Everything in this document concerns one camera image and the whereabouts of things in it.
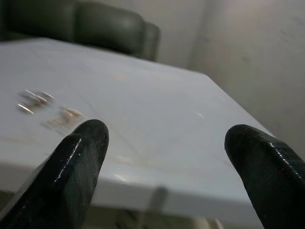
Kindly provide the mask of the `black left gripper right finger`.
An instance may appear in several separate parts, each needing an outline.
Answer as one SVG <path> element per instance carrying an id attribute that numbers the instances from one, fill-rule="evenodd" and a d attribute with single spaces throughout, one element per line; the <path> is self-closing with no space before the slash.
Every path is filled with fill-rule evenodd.
<path id="1" fill-rule="evenodd" d="M 231 127 L 224 148 L 266 229 L 305 227 L 305 163 L 285 142 L 249 125 Z"/>

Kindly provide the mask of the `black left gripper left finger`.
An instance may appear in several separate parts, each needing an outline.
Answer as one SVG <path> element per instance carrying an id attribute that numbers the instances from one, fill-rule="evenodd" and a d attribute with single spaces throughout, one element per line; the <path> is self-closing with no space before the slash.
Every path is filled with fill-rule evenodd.
<path id="1" fill-rule="evenodd" d="M 0 212 L 2 229 L 80 229 L 109 145 L 91 119 L 67 135 Z"/>

